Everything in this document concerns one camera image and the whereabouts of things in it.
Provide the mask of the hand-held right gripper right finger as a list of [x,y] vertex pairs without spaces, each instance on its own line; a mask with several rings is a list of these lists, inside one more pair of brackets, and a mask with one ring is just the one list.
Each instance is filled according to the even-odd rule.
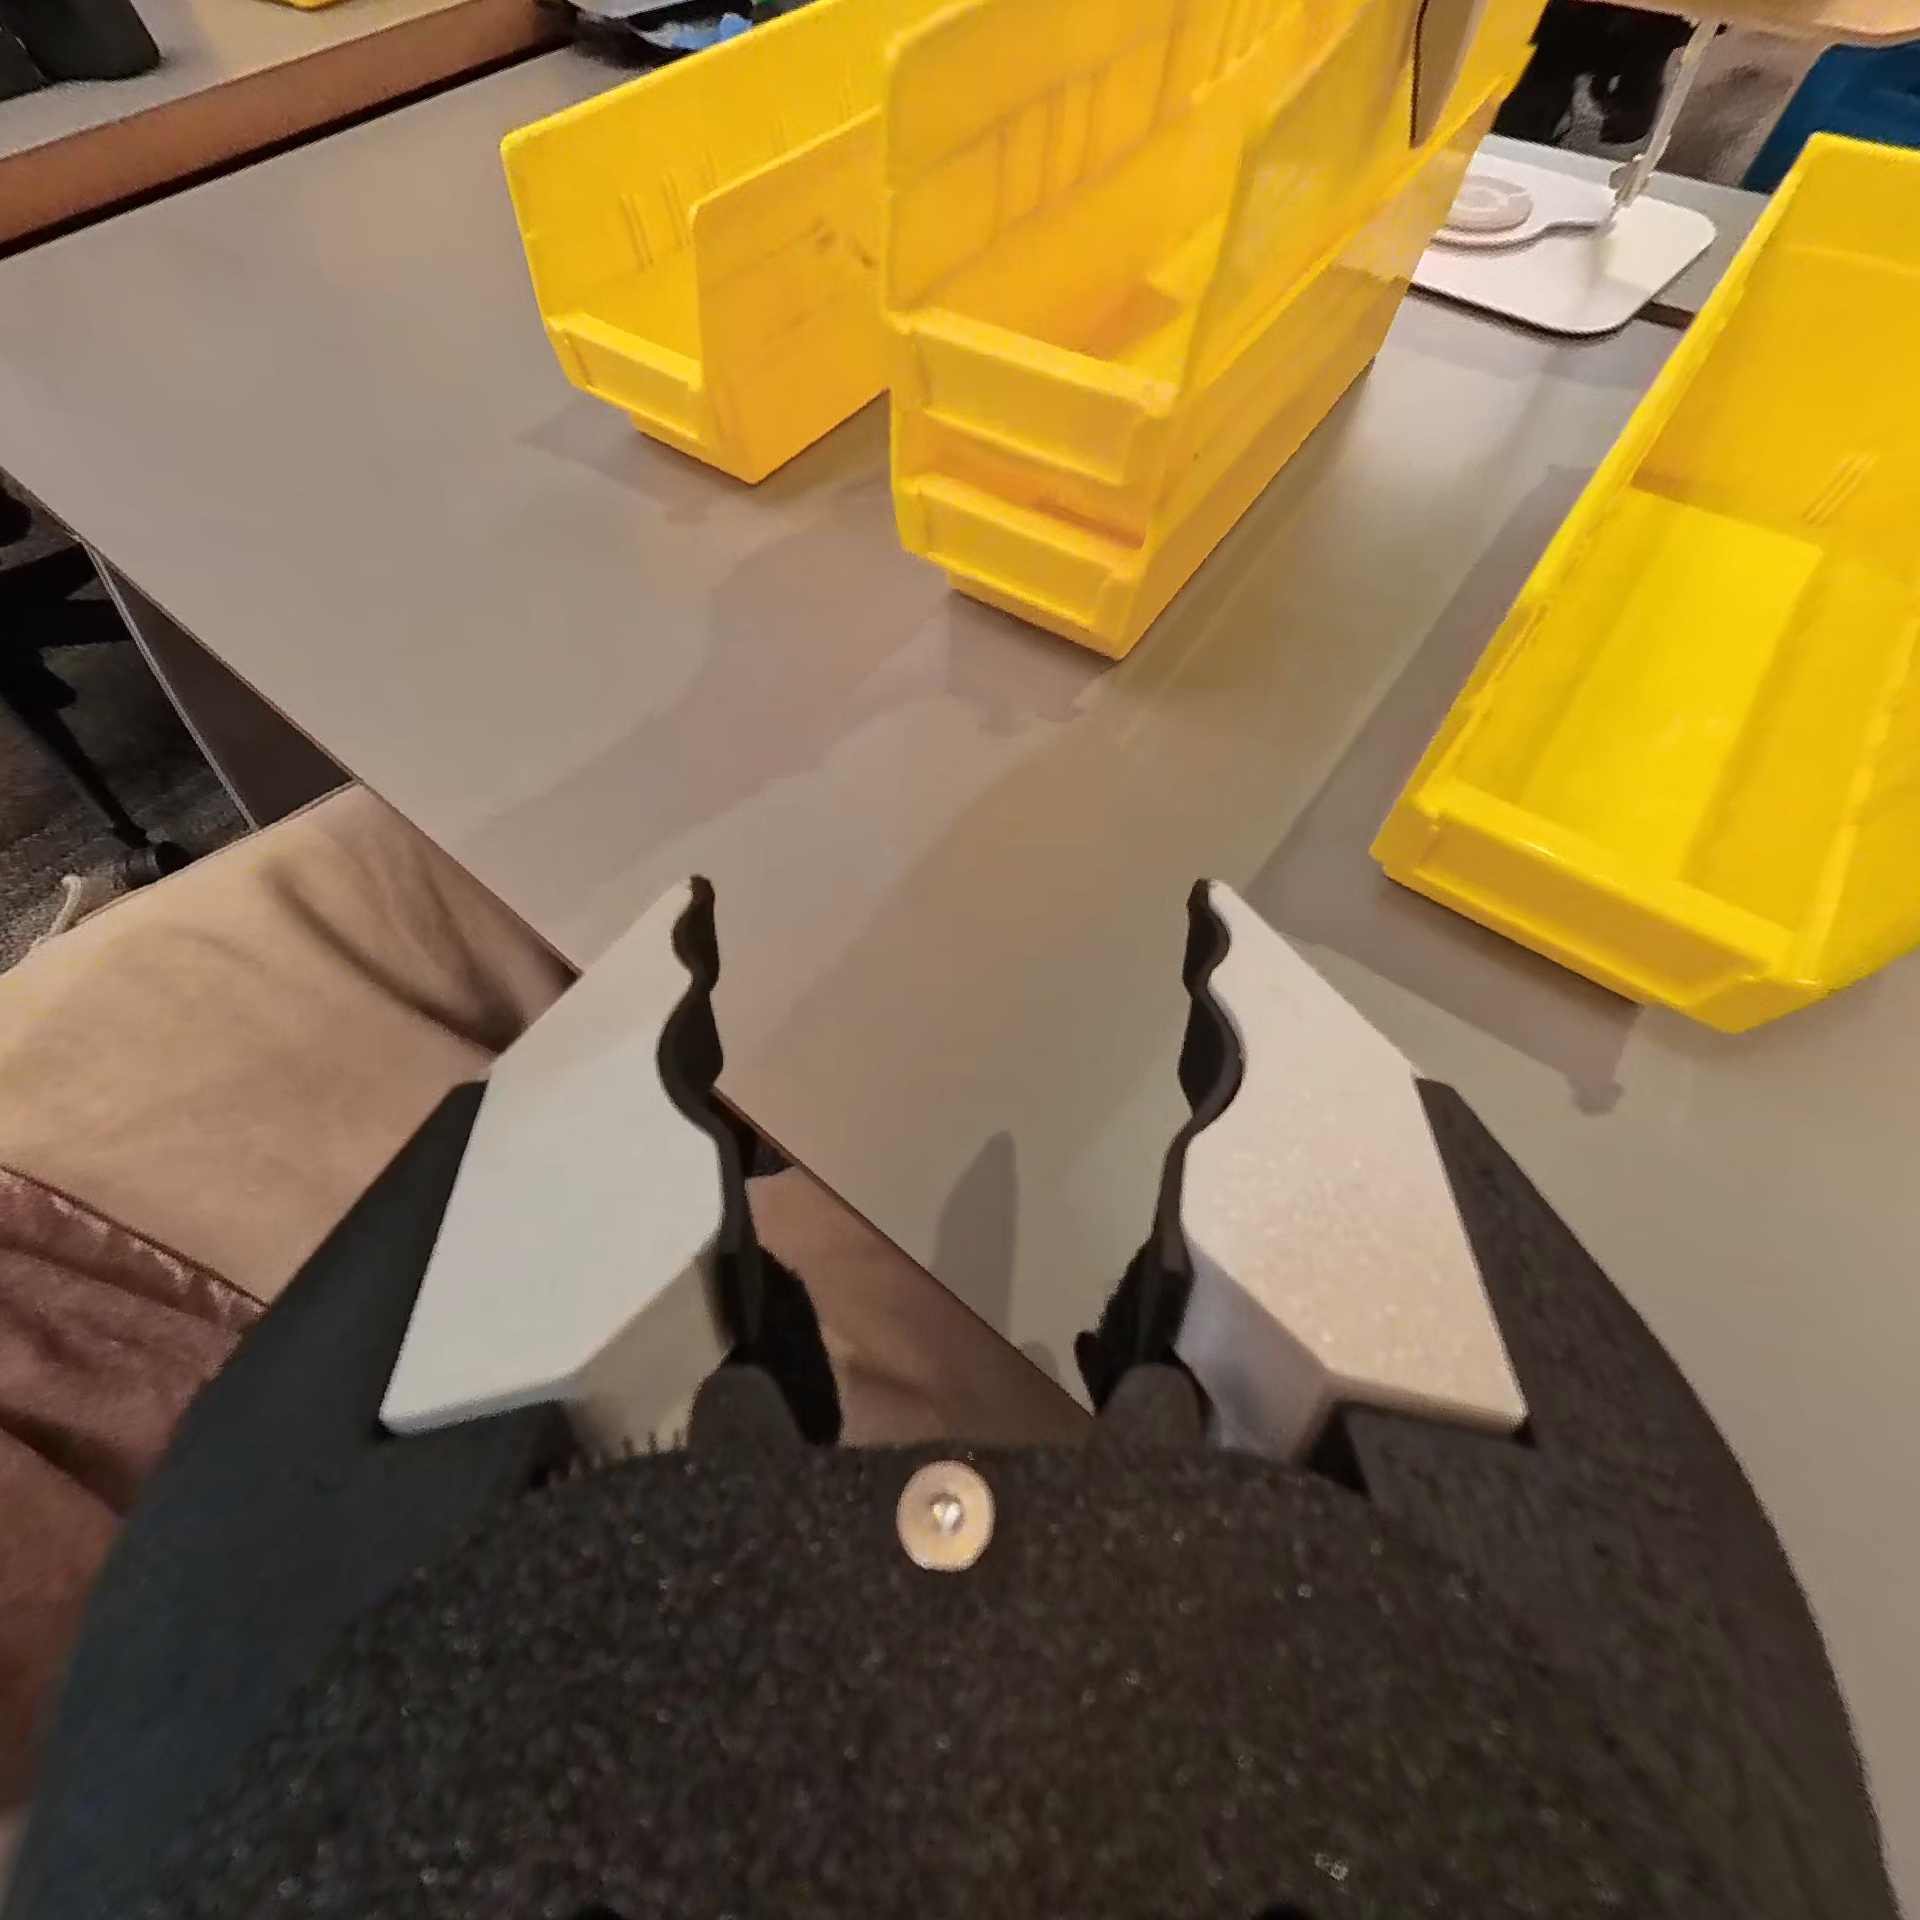
[[1075,1340],[1094,1406],[1171,1368],[1219,1445],[1288,1462],[1355,1407],[1525,1433],[1417,1071],[1231,884],[1195,883],[1186,916],[1186,1118]]

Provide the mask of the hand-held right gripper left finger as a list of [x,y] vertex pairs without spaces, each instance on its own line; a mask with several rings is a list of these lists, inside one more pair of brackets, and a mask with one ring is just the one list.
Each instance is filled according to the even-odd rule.
[[762,1246],[717,1093],[714,884],[685,877],[488,1071],[381,1403],[397,1436],[554,1407],[590,1455],[670,1445],[757,1371],[801,1440],[842,1438],[805,1285]]

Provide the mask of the grey desk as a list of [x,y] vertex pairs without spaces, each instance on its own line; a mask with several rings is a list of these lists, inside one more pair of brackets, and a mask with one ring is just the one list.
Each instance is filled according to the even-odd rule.
[[5,468],[584,965],[714,879],[728,1087],[1016,1341],[1145,1233],[1229,879],[1643,1309],[1887,1708],[1917,1679],[1917,974],[1741,1037],[1389,883],[1377,829],[1690,335],[1414,296],[1119,664],[896,539],[874,404],[742,486],[574,391],[498,145],[577,55],[5,261]]

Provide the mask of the brown wooden desk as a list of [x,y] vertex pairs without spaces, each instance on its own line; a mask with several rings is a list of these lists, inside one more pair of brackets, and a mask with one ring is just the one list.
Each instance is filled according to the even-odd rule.
[[3,107],[5,252],[541,57],[557,4],[139,4],[160,62]]

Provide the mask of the person's beige trousers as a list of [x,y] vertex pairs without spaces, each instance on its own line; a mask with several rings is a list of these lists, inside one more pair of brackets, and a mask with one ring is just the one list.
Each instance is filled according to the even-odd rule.
[[[5,1171],[271,1305],[442,1096],[574,983],[347,789],[5,974]],[[801,1168],[747,1181],[859,1445],[1059,1441],[1086,1413]]]

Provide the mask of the person's brown top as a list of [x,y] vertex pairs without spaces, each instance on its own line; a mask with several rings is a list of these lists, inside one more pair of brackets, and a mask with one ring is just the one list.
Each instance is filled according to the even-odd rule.
[[3,1172],[3,1811],[113,1541],[263,1308],[80,1200]]

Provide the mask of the black pouch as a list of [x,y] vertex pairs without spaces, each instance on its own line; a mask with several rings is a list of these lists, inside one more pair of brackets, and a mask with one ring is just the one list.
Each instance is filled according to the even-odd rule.
[[670,59],[702,53],[755,25],[774,21],[787,4],[774,1],[562,1],[577,39],[598,41],[633,59]]

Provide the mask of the teal blue container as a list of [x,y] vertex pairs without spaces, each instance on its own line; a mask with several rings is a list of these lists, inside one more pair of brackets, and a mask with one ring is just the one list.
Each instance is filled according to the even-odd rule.
[[1917,150],[1919,39],[1837,45],[1815,59],[1744,168],[1742,189],[1775,191],[1817,132]]

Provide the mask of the black box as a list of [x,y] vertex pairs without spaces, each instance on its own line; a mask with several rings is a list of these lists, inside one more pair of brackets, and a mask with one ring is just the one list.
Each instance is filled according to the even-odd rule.
[[136,79],[160,48],[134,1],[3,1],[3,99],[66,83]]

